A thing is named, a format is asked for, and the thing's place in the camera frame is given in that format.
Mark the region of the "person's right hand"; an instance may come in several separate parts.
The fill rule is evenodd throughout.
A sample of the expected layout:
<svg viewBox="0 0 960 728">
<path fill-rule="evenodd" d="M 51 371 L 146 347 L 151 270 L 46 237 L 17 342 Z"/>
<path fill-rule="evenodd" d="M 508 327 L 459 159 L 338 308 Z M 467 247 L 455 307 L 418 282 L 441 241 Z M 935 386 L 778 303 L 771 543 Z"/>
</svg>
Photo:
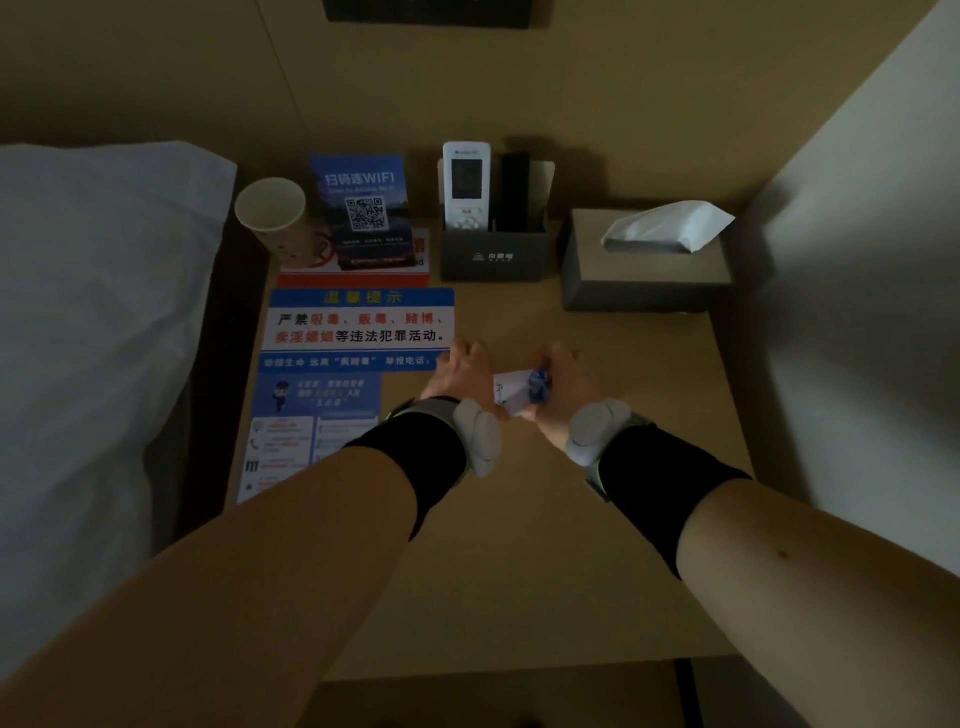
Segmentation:
<svg viewBox="0 0 960 728">
<path fill-rule="evenodd" d="M 580 379 L 552 379 L 553 390 L 546 405 L 538 409 L 534 420 L 524 420 L 535 424 L 546 440 L 561 452 L 565 451 L 569 438 L 571 418 L 582 407 L 599 403 L 605 399 L 594 378 L 583 367 Z"/>
</svg>

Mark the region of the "person's left hand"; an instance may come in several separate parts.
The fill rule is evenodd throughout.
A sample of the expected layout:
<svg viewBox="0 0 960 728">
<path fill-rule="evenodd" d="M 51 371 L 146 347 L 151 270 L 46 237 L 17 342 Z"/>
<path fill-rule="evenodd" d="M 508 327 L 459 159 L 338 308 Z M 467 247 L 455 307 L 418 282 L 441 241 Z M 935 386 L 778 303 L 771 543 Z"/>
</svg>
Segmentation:
<svg viewBox="0 0 960 728">
<path fill-rule="evenodd" d="M 485 411 L 498 415 L 494 398 L 494 368 L 452 368 L 449 352 L 440 355 L 434 375 L 421 392 L 421 400 L 446 397 L 462 402 L 473 400 Z"/>
</svg>

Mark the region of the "small white blue packet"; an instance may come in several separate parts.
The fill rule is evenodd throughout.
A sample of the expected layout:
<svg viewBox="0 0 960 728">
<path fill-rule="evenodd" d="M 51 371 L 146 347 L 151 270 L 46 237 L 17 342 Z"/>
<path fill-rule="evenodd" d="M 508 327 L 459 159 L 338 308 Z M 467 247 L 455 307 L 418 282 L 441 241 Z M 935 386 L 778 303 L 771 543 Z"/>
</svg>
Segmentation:
<svg viewBox="0 0 960 728">
<path fill-rule="evenodd" d="M 510 418 L 534 421 L 548 404 L 553 390 L 551 367 L 541 363 L 533 369 L 511 370 L 493 375 L 494 403 Z"/>
</svg>

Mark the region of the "person's left forearm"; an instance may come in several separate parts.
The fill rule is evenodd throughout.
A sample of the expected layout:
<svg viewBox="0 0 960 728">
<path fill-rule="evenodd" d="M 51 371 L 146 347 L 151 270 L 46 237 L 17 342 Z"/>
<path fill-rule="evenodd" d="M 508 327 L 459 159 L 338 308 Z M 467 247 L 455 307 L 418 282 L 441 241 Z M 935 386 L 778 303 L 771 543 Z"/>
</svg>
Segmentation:
<svg viewBox="0 0 960 728">
<path fill-rule="evenodd" d="M 0 686 L 0 728 L 293 728 L 418 516 L 350 447 L 170 548 Z"/>
</svg>

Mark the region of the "white wrist tracker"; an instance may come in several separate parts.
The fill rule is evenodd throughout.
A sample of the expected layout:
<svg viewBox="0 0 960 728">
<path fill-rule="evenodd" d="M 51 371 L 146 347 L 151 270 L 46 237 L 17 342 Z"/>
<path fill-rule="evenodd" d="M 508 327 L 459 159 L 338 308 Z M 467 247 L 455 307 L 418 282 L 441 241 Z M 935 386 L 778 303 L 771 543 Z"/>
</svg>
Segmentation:
<svg viewBox="0 0 960 728">
<path fill-rule="evenodd" d="M 467 458 L 465 472 L 473 473 L 476 479 L 485 479 L 491 473 L 502 450 L 500 422 L 476 400 L 454 400 L 448 396 L 412 398 L 391 410 L 385 422 L 409 414 L 430 416 L 457 433 Z"/>
<path fill-rule="evenodd" d="M 653 420 L 636 413 L 625 402 L 606 398 L 585 405 L 570 419 L 564 452 L 583 468 L 586 485 L 608 504 L 609 494 L 599 473 L 602 456 L 622 431 L 653 425 Z"/>
</svg>

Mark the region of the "dark grey remote holder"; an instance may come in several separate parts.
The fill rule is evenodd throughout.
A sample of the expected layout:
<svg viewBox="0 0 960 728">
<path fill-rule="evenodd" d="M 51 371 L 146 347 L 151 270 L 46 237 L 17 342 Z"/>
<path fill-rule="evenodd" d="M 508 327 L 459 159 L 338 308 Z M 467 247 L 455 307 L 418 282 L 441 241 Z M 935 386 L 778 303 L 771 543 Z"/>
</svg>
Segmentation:
<svg viewBox="0 0 960 728">
<path fill-rule="evenodd" d="M 557 165 L 531 160 L 527 201 L 528 221 L 522 232 L 499 225 L 502 173 L 495 155 L 490 171 L 490 209 L 487 228 L 477 231 L 447 229 L 438 235 L 439 277 L 445 283 L 536 283 L 555 265 L 560 223 L 548 218 L 549 199 Z"/>
</svg>

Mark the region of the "dark grey tissue box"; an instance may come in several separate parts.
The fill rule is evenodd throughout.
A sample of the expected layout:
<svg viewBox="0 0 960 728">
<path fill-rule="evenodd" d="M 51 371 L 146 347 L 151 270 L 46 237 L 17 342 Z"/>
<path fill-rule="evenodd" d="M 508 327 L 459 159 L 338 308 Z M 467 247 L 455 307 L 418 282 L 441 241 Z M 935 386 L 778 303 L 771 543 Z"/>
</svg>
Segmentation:
<svg viewBox="0 0 960 728">
<path fill-rule="evenodd" d="M 611 228 L 637 210 L 577 208 L 557 239 L 560 302 L 575 312 L 703 313 L 735 286 L 721 238 L 698 251 L 677 242 L 634 244 Z"/>
</svg>

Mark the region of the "blue white notice sticker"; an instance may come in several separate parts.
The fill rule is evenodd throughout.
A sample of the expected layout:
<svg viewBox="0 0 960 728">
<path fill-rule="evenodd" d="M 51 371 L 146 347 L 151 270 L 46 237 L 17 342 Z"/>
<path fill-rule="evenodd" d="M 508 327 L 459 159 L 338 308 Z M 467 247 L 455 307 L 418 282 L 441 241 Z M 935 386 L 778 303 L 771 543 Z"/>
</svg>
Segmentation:
<svg viewBox="0 0 960 728">
<path fill-rule="evenodd" d="M 450 287 L 275 289 L 257 370 L 432 372 L 454 334 Z"/>
</svg>

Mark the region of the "black wristband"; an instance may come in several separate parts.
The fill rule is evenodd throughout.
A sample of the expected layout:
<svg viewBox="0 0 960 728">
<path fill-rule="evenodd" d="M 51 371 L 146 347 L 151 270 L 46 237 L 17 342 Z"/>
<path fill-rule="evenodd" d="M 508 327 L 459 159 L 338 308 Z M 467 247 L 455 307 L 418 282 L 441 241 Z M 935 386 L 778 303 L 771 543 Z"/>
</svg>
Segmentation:
<svg viewBox="0 0 960 728">
<path fill-rule="evenodd" d="M 680 576 L 682 533 L 699 504 L 727 482 L 751 479 L 639 415 L 631 415 L 586 468 L 587 483 L 632 523 L 674 577 Z"/>
<path fill-rule="evenodd" d="M 471 456 L 454 422 L 460 400 L 449 396 L 409 399 L 346 448 L 386 455 L 414 491 L 416 517 L 409 540 L 420 533 L 429 512 L 471 470 Z"/>
</svg>

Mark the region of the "black remote control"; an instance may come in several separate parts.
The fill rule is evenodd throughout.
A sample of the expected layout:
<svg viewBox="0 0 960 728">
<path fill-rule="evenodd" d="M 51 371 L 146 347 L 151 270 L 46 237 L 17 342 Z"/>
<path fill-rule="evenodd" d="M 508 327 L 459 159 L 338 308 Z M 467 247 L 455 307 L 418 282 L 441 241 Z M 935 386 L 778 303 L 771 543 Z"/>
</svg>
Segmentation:
<svg viewBox="0 0 960 728">
<path fill-rule="evenodd" d="M 529 228 L 531 154 L 528 151 L 503 154 L 499 171 L 498 231 L 525 234 Z"/>
</svg>

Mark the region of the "white remote control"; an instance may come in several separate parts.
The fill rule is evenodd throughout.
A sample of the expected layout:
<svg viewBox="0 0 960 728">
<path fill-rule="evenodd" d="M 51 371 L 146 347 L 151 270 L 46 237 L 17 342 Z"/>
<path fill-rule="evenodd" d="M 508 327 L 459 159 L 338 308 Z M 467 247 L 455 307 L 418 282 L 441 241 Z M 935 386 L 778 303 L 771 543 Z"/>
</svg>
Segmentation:
<svg viewBox="0 0 960 728">
<path fill-rule="evenodd" d="M 477 141 L 444 143 L 441 171 L 445 229 L 488 231 L 491 208 L 491 145 Z"/>
</svg>

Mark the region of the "blue standing sign card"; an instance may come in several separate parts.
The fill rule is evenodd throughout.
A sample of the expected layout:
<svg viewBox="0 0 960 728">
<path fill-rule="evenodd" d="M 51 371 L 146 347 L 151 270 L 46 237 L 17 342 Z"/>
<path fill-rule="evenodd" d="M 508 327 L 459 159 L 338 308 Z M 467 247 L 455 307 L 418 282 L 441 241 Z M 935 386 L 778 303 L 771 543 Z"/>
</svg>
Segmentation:
<svg viewBox="0 0 960 728">
<path fill-rule="evenodd" d="M 310 169 L 343 271 L 417 264 L 402 155 L 315 153 Z"/>
</svg>

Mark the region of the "blue info sticker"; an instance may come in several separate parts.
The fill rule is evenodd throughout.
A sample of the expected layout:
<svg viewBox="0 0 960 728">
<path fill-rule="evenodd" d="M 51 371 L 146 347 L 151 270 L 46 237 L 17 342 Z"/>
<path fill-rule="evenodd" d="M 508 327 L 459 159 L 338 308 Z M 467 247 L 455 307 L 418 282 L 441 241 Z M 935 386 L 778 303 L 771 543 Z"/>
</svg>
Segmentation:
<svg viewBox="0 0 960 728">
<path fill-rule="evenodd" d="M 237 488 L 243 504 L 378 424 L 380 373 L 263 371 L 253 389 Z"/>
</svg>

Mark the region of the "paper cup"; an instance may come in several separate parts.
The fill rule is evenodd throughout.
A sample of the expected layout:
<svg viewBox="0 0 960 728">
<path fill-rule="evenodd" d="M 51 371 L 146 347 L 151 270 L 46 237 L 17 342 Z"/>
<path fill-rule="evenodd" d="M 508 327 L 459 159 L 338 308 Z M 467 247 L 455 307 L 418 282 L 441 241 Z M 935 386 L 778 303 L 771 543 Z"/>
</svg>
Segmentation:
<svg viewBox="0 0 960 728">
<path fill-rule="evenodd" d="M 305 268 L 316 259 L 306 192 L 292 179 L 267 177 L 240 191 L 234 213 L 242 226 L 287 268 Z"/>
</svg>

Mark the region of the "white pillow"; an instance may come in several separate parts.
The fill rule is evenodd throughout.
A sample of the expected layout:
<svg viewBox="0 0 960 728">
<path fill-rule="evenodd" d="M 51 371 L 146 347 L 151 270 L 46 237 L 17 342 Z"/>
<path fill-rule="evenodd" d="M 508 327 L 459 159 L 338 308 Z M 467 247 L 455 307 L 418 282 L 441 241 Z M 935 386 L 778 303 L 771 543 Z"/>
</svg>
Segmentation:
<svg viewBox="0 0 960 728">
<path fill-rule="evenodd" d="M 184 141 L 0 145 L 0 682 L 158 551 L 145 452 L 236 177 Z"/>
</svg>

